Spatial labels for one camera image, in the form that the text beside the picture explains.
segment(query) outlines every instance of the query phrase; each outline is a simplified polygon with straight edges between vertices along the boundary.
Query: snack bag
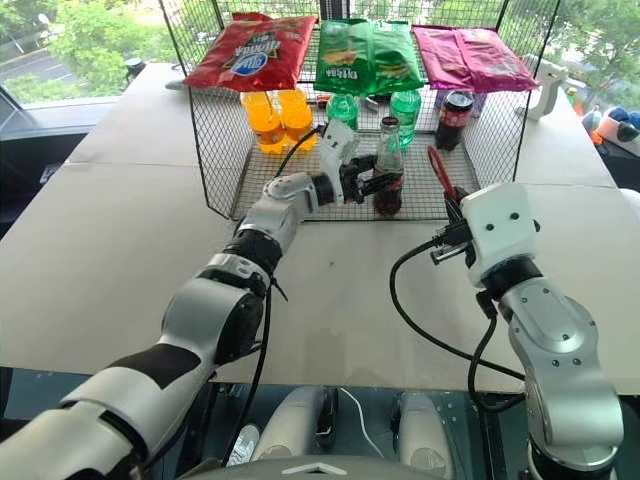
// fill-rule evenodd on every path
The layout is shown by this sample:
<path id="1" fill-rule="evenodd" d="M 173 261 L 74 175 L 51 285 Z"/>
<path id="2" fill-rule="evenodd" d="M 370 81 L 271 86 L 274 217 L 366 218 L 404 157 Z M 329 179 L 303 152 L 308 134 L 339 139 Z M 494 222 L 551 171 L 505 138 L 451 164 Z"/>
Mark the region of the snack bag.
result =
<path id="1" fill-rule="evenodd" d="M 316 90 L 365 96 L 423 85 L 406 22 L 322 22 Z"/>
<path id="2" fill-rule="evenodd" d="M 316 17 L 234 14 L 184 83 L 238 92 L 295 89 Z"/>
<path id="3" fill-rule="evenodd" d="M 415 90 L 424 86 L 407 22 L 375 22 L 375 85 L 371 94 Z"/>
<path id="4" fill-rule="evenodd" d="M 538 87 L 527 67 L 492 30 L 414 26 L 413 31 L 431 88 L 490 93 Z"/>
<path id="5" fill-rule="evenodd" d="M 374 81 L 369 60 L 371 46 L 371 27 L 366 20 L 322 22 L 314 88 L 366 95 Z"/>

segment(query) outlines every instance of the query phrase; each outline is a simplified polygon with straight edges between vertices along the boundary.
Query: white table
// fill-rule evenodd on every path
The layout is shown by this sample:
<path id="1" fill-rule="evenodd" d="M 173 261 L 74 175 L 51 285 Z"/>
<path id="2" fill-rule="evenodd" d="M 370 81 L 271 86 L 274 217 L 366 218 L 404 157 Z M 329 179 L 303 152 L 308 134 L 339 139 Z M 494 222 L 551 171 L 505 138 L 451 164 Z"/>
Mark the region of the white table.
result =
<path id="1" fill-rule="evenodd" d="M 229 239 L 231 224 L 204 205 L 186 97 L 163 89 L 174 75 L 149 65 L 0 242 L 0 364 L 93 373 L 147 348 L 178 286 Z M 566 158 L 544 148 L 557 136 L 582 149 L 582 175 L 560 178 Z M 566 121 L 554 128 L 551 116 L 527 133 L 521 180 L 543 226 L 538 263 L 600 325 L 601 360 L 618 391 L 640 393 L 640 222 L 586 141 Z M 533 150 L 548 155 L 548 184 L 525 169 Z M 290 302 L 275 295 L 263 383 L 466 389 L 467 363 L 414 335 L 388 296 L 392 263 L 438 226 L 301 226 L 278 267 Z M 473 350 L 487 322 L 462 260 L 410 262 L 398 289 L 418 323 Z M 518 367 L 504 323 L 486 358 Z M 246 358 L 219 378 L 250 381 L 254 365 Z M 477 383 L 518 387 L 484 369 Z"/>

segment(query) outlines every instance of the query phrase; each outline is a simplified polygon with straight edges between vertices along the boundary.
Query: bottle cap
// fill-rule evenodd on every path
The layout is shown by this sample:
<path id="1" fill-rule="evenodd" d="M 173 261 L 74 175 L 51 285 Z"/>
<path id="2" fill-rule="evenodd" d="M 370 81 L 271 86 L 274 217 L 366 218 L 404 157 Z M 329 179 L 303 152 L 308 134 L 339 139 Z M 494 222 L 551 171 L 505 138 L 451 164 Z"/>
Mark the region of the bottle cap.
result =
<path id="1" fill-rule="evenodd" d="M 454 90 L 447 95 L 444 104 L 452 112 L 468 112 L 473 108 L 473 93 Z"/>

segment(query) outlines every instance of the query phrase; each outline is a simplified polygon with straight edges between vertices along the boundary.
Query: orange soda bottle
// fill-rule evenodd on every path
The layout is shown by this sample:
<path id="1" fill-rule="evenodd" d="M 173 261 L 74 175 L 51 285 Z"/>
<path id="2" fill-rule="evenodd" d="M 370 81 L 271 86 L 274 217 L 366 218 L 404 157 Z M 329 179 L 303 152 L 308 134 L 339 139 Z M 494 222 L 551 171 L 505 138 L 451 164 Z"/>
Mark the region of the orange soda bottle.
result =
<path id="1" fill-rule="evenodd" d="M 282 153 L 286 144 L 280 115 L 273 107 L 267 92 L 245 92 L 240 95 L 242 106 L 249 116 L 249 126 L 263 153 Z"/>
<path id="2" fill-rule="evenodd" d="M 281 90 L 278 92 L 278 102 L 282 107 L 282 123 L 289 143 L 293 146 L 304 135 L 313 129 L 313 114 L 307 105 L 307 96 L 300 90 Z M 314 134 L 302 143 L 301 150 L 311 150 L 317 142 Z"/>

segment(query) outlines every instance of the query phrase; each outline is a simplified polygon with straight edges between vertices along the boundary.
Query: window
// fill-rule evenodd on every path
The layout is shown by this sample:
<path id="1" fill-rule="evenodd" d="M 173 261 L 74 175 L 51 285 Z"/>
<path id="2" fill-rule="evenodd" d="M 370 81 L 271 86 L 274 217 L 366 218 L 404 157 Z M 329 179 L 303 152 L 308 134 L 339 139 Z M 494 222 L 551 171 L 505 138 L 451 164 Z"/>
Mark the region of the window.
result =
<path id="1" fill-rule="evenodd" d="M 545 57 L 583 82 L 580 110 L 622 105 L 640 110 L 640 4 L 562 0 Z"/>
<path id="2" fill-rule="evenodd" d="M 22 106 L 120 95 L 140 61 L 175 62 L 157 0 L 0 0 L 0 84 Z"/>

